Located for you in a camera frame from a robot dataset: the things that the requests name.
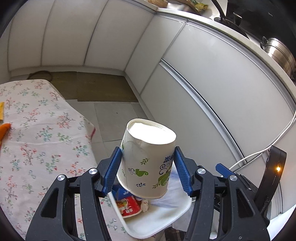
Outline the yellow snack wrapper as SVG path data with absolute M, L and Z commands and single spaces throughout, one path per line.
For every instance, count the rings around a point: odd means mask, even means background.
M 0 103 L 0 121 L 4 119 L 4 102 Z

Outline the red instant noodle cup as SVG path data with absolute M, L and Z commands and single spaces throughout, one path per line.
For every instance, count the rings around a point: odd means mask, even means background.
M 133 196 L 116 201 L 118 210 L 123 218 L 129 218 L 141 213 L 142 209 Z

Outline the orange peel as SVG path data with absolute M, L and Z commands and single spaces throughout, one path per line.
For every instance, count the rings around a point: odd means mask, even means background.
M 11 129 L 10 123 L 4 123 L 0 125 L 0 145 L 2 144 L 2 141 L 7 134 L 7 132 Z

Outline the white paper cup green print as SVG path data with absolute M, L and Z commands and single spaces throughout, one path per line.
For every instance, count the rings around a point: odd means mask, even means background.
M 172 170 L 176 133 L 160 123 L 135 118 L 126 125 L 120 144 L 121 164 L 117 179 L 139 198 L 165 195 Z

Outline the crumpled stained tissue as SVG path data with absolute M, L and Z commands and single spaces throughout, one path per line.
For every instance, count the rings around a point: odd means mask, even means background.
M 142 212 L 147 212 L 149 209 L 149 201 L 147 199 L 142 199 L 140 207 Z

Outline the floral tablecloth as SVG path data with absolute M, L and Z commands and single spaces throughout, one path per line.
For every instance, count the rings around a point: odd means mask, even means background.
M 1 144 L 1 208 L 25 238 L 56 177 L 79 176 L 111 151 L 93 142 L 94 125 L 47 80 L 4 83 L 1 102 L 11 124 Z

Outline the white plastic trash bin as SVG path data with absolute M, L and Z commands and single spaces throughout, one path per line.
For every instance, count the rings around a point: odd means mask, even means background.
M 127 234 L 138 239 L 149 238 L 164 230 L 186 213 L 192 204 L 176 170 L 171 172 L 166 194 L 160 199 L 149 200 L 149 209 L 144 213 L 123 218 L 111 192 L 108 198 Z

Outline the steel pot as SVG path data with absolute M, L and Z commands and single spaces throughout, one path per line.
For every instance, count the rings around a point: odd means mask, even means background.
M 283 42 L 274 37 L 262 37 L 260 48 L 281 66 L 292 81 L 295 81 L 295 57 Z

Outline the brown floor mat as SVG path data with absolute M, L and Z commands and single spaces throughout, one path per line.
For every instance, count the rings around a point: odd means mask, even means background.
M 41 70 L 29 74 L 28 79 L 48 80 L 65 99 L 76 99 L 78 101 L 138 102 L 126 78 L 123 76 Z

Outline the white kitchen cabinets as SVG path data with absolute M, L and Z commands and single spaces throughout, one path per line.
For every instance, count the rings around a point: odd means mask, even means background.
M 261 157 L 287 153 L 282 208 L 295 205 L 295 85 L 256 44 L 202 16 L 145 1 L 15 1 L 1 9 L 1 82 L 40 68 L 125 74 L 147 116 L 185 153 L 259 184 Z

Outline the blue white milk carton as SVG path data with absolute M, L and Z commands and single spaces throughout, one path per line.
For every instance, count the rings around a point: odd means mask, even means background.
M 112 195 L 116 201 L 132 196 L 132 194 L 125 190 L 119 183 L 112 186 Z

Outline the woven basket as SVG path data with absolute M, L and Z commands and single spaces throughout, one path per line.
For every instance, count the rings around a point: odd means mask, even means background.
M 147 0 L 150 4 L 153 4 L 159 8 L 166 8 L 168 6 L 167 0 Z

